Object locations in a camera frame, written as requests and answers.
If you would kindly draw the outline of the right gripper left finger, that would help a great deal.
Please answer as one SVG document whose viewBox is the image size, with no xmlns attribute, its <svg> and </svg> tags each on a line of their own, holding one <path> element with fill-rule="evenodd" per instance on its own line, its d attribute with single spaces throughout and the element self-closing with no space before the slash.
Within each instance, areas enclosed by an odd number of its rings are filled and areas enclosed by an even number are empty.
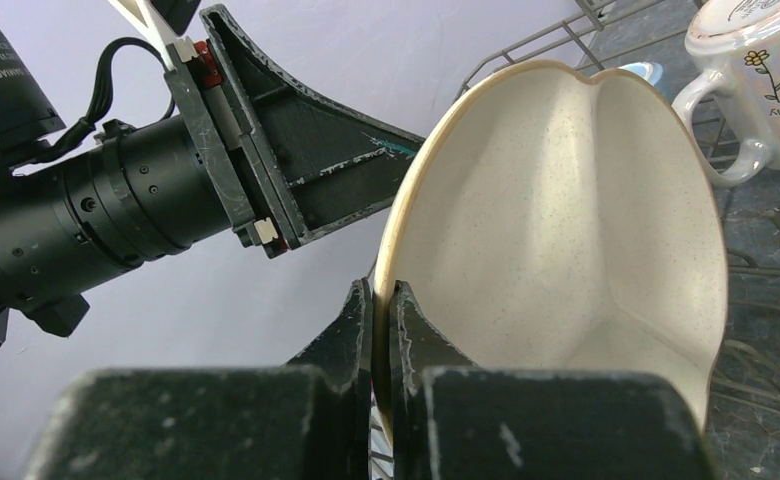
<svg viewBox="0 0 780 480">
<path fill-rule="evenodd" d="M 26 479 L 367 479 L 373 298 L 281 366 L 105 369 L 61 395 Z"/>
</svg>

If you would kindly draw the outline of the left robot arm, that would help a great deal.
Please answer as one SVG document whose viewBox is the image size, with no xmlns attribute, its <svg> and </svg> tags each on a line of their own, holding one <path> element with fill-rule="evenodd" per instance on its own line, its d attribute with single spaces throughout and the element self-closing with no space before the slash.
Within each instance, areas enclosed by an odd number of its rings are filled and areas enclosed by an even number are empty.
<svg viewBox="0 0 780 480">
<path fill-rule="evenodd" d="M 65 125 L 0 29 L 0 363 L 7 316 L 55 338 L 84 293 L 214 239 L 163 275 L 171 306 L 110 300 L 70 357 L 104 365 L 236 366 L 235 234 L 277 257 L 387 207 L 422 138 L 295 79 L 236 24 L 196 1 L 119 1 L 138 30 L 107 45 L 87 111 Z"/>
</svg>

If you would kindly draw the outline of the light blue mug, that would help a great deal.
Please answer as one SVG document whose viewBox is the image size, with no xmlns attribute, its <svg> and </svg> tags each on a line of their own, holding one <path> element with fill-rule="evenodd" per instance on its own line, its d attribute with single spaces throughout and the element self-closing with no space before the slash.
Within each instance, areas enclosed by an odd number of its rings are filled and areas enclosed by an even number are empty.
<svg viewBox="0 0 780 480">
<path fill-rule="evenodd" d="M 619 69 L 637 75 L 655 88 L 659 88 L 662 84 L 664 70 L 656 62 L 632 62 L 619 66 Z"/>
</svg>

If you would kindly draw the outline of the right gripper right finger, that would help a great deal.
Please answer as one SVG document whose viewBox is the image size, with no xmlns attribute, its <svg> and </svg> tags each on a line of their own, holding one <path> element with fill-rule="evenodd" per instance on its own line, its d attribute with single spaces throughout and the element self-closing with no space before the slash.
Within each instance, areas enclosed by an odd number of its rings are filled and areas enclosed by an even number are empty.
<svg viewBox="0 0 780 480">
<path fill-rule="evenodd" d="M 481 368 L 399 281 L 389 301 L 399 479 L 713 479 L 681 396 L 632 372 Z"/>
</svg>

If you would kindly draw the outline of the white floral mug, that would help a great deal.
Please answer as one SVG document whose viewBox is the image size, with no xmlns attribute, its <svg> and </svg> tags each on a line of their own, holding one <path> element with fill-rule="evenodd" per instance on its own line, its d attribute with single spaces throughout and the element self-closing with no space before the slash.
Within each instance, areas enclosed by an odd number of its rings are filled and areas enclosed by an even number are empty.
<svg viewBox="0 0 780 480">
<path fill-rule="evenodd" d="M 739 142 L 722 172 L 704 159 L 715 186 L 738 186 L 764 169 L 780 171 L 780 0 L 710 0 L 692 19 L 684 39 L 699 75 L 672 107 L 686 128 L 697 104 L 714 97 Z"/>
</svg>

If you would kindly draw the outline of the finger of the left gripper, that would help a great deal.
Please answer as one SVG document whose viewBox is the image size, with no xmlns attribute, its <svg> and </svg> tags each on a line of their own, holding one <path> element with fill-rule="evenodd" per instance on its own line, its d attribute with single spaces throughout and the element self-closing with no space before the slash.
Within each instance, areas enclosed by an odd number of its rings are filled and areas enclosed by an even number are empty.
<svg viewBox="0 0 780 480">
<path fill-rule="evenodd" d="M 297 249 L 389 207 L 423 137 L 336 102 L 273 61 L 217 4 L 200 13 L 238 125 L 267 249 Z"/>
</svg>

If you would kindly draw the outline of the cream divided plate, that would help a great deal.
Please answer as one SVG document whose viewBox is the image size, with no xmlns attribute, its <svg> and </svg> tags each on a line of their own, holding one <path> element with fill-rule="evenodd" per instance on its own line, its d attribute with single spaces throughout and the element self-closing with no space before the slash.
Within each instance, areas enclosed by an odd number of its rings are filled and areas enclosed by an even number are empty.
<svg viewBox="0 0 780 480">
<path fill-rule="evenodd" d="M 533 60 L 494 73 L 427 136 L 374 276 L 373 385 L 391 415 L 397 281 L 483 367 L 646 372 L 703 429 L 728 311 L 702 155 L 636 75 Z"/>
</svg>

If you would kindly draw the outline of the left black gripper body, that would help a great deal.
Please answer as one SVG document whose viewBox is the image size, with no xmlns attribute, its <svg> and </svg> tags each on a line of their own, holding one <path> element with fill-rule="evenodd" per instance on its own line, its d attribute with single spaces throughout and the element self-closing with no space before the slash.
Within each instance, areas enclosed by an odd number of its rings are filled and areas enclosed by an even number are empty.
<svg viewBox="0 0 780 480">
<path fill-rule="evenodd" d="M 183 120 L 168 111 L 135 128 L 104 121 L 101 143 L 58 166 L 58 261 L 141 265 L 231 230 L 245 246 L 274 239 L 226 214 Z"/>
</svg>

